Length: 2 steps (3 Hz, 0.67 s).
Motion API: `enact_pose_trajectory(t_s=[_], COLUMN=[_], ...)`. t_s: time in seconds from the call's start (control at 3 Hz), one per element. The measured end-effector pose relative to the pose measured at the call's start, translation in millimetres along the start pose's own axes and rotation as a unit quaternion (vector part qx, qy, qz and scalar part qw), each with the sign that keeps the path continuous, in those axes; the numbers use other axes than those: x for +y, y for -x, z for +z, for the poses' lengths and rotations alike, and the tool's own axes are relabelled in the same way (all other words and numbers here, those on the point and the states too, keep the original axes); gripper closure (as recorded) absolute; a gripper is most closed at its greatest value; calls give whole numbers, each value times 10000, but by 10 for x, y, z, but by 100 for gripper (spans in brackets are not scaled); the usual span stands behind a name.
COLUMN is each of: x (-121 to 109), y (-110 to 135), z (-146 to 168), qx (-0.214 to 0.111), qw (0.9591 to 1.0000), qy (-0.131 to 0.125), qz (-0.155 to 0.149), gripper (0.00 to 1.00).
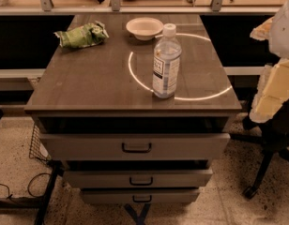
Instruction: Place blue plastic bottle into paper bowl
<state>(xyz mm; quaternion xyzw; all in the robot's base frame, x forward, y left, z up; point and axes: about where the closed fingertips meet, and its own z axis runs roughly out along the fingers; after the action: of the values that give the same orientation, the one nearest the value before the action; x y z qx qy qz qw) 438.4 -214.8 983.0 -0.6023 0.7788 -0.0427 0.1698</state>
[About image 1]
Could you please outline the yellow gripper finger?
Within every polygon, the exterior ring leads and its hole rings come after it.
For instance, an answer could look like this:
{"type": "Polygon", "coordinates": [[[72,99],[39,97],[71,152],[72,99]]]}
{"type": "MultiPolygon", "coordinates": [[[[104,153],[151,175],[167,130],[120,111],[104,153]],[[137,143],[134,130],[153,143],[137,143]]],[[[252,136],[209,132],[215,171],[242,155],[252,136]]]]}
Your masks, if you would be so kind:
{"type": "Polygon", "coordinates": [[[256,40],[260,40],[260,41],[268,40],[269,31],[270,31],[272,22],[273,22],[273,18],[269,18],[266,21],[264,21],[262,24],[253,28],[250,33],[250,37],[256,40]]]}

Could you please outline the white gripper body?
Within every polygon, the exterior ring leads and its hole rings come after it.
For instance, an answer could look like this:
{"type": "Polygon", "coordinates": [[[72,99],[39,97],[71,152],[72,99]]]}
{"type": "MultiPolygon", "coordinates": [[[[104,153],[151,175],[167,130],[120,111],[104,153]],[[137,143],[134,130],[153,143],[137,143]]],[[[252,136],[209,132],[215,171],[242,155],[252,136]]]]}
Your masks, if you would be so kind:
{"type": "Polygon", "coordinates": [[[265,65],[257,84],[249,118],[255,123],[272,119],[282,104],[289,99],[289,60],[281,59],[278,64],[265,65]]]}

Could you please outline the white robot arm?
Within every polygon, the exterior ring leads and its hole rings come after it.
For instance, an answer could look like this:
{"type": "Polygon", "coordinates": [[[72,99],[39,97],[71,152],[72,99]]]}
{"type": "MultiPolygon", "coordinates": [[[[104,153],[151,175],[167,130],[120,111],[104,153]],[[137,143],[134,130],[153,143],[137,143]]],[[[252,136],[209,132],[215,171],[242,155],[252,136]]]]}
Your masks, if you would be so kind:
{"type": "Polygon", "coordinates": [[[280,61],[264,66],[249,118],[255,123],[272,119],[289,99],[289,0],[270,19],[255,27],[250,34],[256,40],[268,40],[269,51],[280,61]]]}

